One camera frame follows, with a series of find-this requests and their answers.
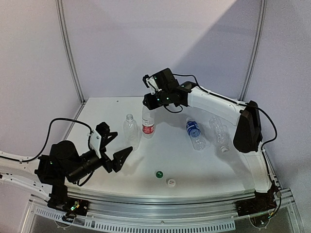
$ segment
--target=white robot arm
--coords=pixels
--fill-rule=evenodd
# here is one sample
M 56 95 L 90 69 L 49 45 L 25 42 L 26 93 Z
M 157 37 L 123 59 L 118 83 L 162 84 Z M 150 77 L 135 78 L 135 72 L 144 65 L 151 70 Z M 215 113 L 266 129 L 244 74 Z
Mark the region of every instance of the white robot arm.
M 144 83 L 150 88 L 143 104 L 150 110 L 174 104 L 195 107 L 217 115 L 237 126 L 234 146 L 245 156 L 253 176 L 255 191 L 267 193 L 272 186 L 262 153 L 261 126 L 257 104 L 233 100 L 206 90 L 196 83 L 179 85 L 170 69 L 152 76 L 146 75 Z

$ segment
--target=gray wall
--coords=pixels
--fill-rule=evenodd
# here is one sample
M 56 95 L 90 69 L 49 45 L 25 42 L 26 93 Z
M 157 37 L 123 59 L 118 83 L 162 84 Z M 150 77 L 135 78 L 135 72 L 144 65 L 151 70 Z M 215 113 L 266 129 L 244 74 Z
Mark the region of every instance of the gray wall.
M 306 232 L 311 232 L 311 2 L 268 1 L 247 100 L 274 120 L 277 141 L 267 145 L 277 175 L 290 187 Z M 264 140 L 274 136 L 262 116 Z
M 0 150 L 34 156 L 50 121 L 79 107 L 55 1 L 1 1 L 0 35 Z M 54 124 L 46 153 L 67 127 Z
M 142 96 L 142 77 L 170 67 L 237 98 L 259 5 L 260 0 L 64 1 L 84 95 Z

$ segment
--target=vertical metal pole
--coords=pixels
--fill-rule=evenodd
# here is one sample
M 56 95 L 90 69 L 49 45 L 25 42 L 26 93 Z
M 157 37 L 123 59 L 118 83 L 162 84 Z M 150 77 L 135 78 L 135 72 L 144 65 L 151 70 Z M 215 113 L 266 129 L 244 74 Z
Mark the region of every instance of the vertical metal pole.
M 246 72 L 246 77 L 244 80 L 244 85 L 241 90 L 239 100 L 244 100 L 247 94 L 247 90 L 251 81 L 251 77 L 253 74 L 258 50 L 259 50 L 259 44 L 260 44 L 260 39 L 261 39 L 261 34 L 262 34 L 262 29 L 263 29 L 263 23 L 264 23 L 264 17 L 266 13 L 266 5 L 267 5 L 267 0 L 261 0 L 261 5 L 260 5 L 260 13 L 258 17 L 258 23 L 257 23 L 257 31 L 256 31 L 256 36 L 255 36 L 255 41 L 254 41 L 254 46 L 251 54 L 251 58 L 249 60 L 247 72 Z
M 63 6 L 62 0 L 56 0 L 56 8 L 57 8 L 60 31 L 61 31 L 61 35 L 62 35 L 62 39 L 63 39 L 63 43 L 64 43 L 65 53 L 67 56 L 68 65 L 69 65 L 69 69 L 71 72 L 73 84 L 74 84 L 74 87 L 76 89 L 80 103 L 84 104 L 86 102 L 86 100 L 83 96 L 82 88 L 81 88 L 80 81 L 79 81 L 78 74 L 77 74 L 77 70 L 76 70 L 76 66 L 74 64 L 74 59 L 72 56 L 72 51 L 71 51 L 71 47 L 70 47 L 70 42 L 69 42 L 69 37 L 68 37 L 68 32 L 67 32 L 67 26 L 66 26 L 66 21 L 65 21 L 65 15 L 64 15 L 64 6 Z

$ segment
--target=water bottle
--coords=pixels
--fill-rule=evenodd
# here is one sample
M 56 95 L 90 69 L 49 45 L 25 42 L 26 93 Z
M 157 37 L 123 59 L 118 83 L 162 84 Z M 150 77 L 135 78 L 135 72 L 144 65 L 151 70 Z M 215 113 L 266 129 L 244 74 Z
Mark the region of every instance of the water bottle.
M 155 114 L 143 106 L 141 116 L 142 134 L 145 138 L 152 138 L 155 133 Z
M 126 115 L 126 120 L 123 123 L 123 130 L 127 146 L 132 146 L 133 150 L 137 150 L 140 143 L 140 134 L 138 125 L 132 114 Z
M 198 124 L 189 117 L 187 118 L 187 133 L 195 150 L 203 150 L 205 148 L 207 143 L 201 134 Z
M 216 138 L 216 145 L 220 147 L 220 150 L 225 153 L 229 151 L 229 136 L 227 132 L 227 127 L 222 124 L 219 117 L 213 116 L 209 120 L 209 125 L 214 131 Z

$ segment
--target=metal frame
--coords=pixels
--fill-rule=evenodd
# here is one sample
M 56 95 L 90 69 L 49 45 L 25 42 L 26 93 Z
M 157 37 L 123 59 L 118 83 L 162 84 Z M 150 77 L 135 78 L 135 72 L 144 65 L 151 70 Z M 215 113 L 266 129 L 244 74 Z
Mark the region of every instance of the metal frame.
M 260 5 L 260 13 L 258 17 L 258 22 L 257 22 L 257 31 L 256 31 L 256 36 L 255 36 L 255 41 L 253 45 L 253 50 L 251 54 L 251 58 L 248 63 L 248 68 L 246 72 L 246 77 L 244 80 L 244 84 L 240 93 L 240 96 L 238 100 L 245 100 L 247 90 L 251 81 L 251 77 L 253 74 L 253 70 L 255 67 L 255 62 L 259 50 L 259 44 L 260 44 L 260 39 L 261 39 L 261 34 L 262 34 L 262 29 L 263 29 L 263 23 L 264 23 L 264 17 L 266 14 L 266 6 L 267 6 L 267 0 L 261 0 L 261 5 Z
M 66 26 L 66 21 L 65 21 L 63 1 L 62 0 L 55 0 L 55 1 L 56 1 L 56 8 L 57 8 L 60 31 L 61 31 L 61 35 L 62 35 L 62 39 L 64 43 L 65 53 L 67 56 L 73 84 L 76 89 L 80 103 L 84 104 L 86 100 L 83 95 L 82 87 L 79 81 L 78 73 L 76 70 L 76 66 L 74 64 L 74 59 L 73 59 L 73 55 L 72 55 L 72 51 L 70 47 L 69 36 L 68 36 L 67 26 Z
M 303 233 L 290 189 L 281 192 L 281 209 L 287 209 L 294 233 Z M 30 232 L 35 215 L 62 222 L 63 214 L 48 208 L 39 197 L 31 196 L 21 232 Z M 90 200 L 88 215 L 78 216 L 73 226 L 108 233 L 215 233 L 234 230 L 236 220 L 253 216 L 256 215 L 238 217 L 232 200 L 180 205 L 137 205 Z

